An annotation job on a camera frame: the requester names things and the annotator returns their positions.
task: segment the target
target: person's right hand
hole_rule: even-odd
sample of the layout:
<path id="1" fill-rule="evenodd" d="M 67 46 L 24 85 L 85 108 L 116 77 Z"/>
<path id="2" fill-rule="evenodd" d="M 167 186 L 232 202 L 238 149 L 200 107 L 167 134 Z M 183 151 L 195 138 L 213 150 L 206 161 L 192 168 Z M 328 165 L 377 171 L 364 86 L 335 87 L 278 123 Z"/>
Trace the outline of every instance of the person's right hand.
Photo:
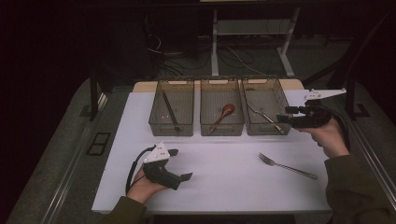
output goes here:
<path id="1" fill-rule="evenodd" d="M 312 139 L 323 147 L 324 154 L 329 158 L 349 155 L 340 126 L 335 119 L 330 119 L 326 125 L 319 128 L 302 128 L 296 130 L 310 133 Z"/>

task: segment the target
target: sleeve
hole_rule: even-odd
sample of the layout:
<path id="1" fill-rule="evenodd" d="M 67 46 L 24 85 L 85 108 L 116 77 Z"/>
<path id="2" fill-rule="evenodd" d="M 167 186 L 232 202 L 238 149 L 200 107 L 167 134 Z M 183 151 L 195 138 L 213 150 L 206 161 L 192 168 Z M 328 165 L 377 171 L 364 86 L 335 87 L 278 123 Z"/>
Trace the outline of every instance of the sleeve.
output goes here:
<path id="1" fill-rule="evenodd" d="M 147 207 L 127 197 L 120 197 L 113 211 L 105 215 L 102 224 L 138 224 Z"/>
<path id="2" fill-rule="evenodd" d="M 391 223 L 391 207 L 381 187 L 365 174 L 352 155 L 325 161 L 326 196 L 334 224 Z"/>

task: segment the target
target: plastic bin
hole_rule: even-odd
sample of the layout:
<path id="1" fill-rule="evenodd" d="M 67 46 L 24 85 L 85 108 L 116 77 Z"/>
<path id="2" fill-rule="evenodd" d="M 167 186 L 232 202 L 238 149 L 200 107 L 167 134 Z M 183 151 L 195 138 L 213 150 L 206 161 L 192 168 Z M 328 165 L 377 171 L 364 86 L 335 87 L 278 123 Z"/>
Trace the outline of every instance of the plastic bin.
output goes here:
<path id="1" fill-rule="evenodd" d="M 276 115 L 291 116 L 285 112 L 288 100 L 279 79 L 272 76 L 241 78 L 248 135 L 286 135 L 288 123 L 278 122 Z"/>
<path id="2" fill-rule="evenodd" d="M 225 105 L 232 104 L 234 111 L 224 117 L 211 132 L 212 125 L 222 115 Z M 201 135 L 239 136 L 244 128 L 244 114 L 237 77 L 201 78 Z"/>
<path id="3" fill-rule="evenodd" d="M 194 78 L 162 77 L 158 80 L 149 126 L 154 136 L 192 136 Z"/>

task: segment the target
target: utensil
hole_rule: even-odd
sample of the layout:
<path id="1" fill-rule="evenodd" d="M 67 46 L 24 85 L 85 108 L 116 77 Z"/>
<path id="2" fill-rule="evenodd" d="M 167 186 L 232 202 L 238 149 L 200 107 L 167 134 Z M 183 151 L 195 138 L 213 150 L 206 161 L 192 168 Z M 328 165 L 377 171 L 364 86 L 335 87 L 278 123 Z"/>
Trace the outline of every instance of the utensil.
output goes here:
<path id="1" fill-rule="evenodd" d="M 215 123 L 213 123 L 210 126 L 209 129 L 209 133 L 213 133 L 213 131 L 215 131 L 215 129 L 218 127 L 218 125 L 220 124 L 221 120 L 224 119 L 224 117 L 226 117 L 227 115 L 233 113 L 233 111 L 235 110 L 235 106 L 233 106 L 232 104 L 227 104 L 222 108 L 222 114 L 221 117 L 216 120 Z"/>
<path id="2" fill-rule="evenodd" d="M 282 168 L 291 170 L 291 171 L 293 171 L 293 172 L 295 172 L 295 173 L 297 173 L 297 174 L 305 175 L 305 176 L 307 176 L 307 177 L 309 177 L 309 178 L 312 178 L 312 179 L 318 179 L 318 176 L 317 176 L 317 175 L 312 175 L 312 174 L 309 174 L 309 173 L 307 173 L 307 172 L 304 172 L 304 171 L 301 171 L 301 170 L 297 170 L 297 169 L 291 168 L 291 167 L 289 167 L 289 166 L 285 166 L 285 165 L 276 163 L 276 162 L 274 162 L 273 160 L 269 159 L 268 157 L 264 156 L 262 153 L 260 153 L 259 157 L 260 157 L 260 159 L 261 159 L 263 162 L 265 162 L 265 164 L 267 164 L 267 165 L 270 165 L 270 166 L 274 166 L 274 165 L 280 166 L 280 167 L 282 167 Z"/>
<path id="3" fill-rule="evenodd" d="M 174 124 L 174 126 L 175 126 L 176 132 L 178 132 L 178 133 L 181 132 L 181 129 L 180 129 L 180 127 L 178 126 L 178 123 L 177 123 L 175 114 L 174 114 L 174 112 L 173 112 L 173 109 L 172 109 L 171 104 L 169 104 L 169 100 L 168 100 L 168 97 L 166 96 L 165 91 L 163 91 L 163 99 L 165 100 L 166 107 L 168 108 L 168 111 L 169 111 L 169 114 L 170 114 L 170 116 L 171 116 L 172 122 L 173 122 L 173 124 Z"/>
<path id="4" fill-rule="evenodd" d="M 251 103 L 247 103 L 247 106 L 256 114 L 259 114 L 261 116 L 263 116 L 265 119 L 267 119 L 268 121 L 270 121 L 271 123 L 274 123 L 274 121 L 268 117 L 266 114 L 262 113 L 260 110 L 258 110 L 256 107 L 254 107 Z M 277 128 L 277 130 L 280 133 L 285 133 L 285 131 L 283 131 L 282 127 L 280 127 L 279 125 L 275 125 L 275 127 Z"/>

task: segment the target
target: person's left hand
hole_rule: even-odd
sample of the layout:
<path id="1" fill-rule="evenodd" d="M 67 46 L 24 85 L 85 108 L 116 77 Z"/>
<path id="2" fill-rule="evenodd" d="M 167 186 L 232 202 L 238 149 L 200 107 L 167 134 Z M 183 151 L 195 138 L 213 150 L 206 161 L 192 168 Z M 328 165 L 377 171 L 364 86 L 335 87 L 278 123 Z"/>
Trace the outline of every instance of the person's left hand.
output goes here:
<path id="1" fill-rule="evenodd" d="M 134 176 L 134 182 L 126 196 L 140 203 L 146 203 L 152 195 L 160 190 L 168 189 L 166 186 L 153 183 L 145 177 L 142 165 Z"/>

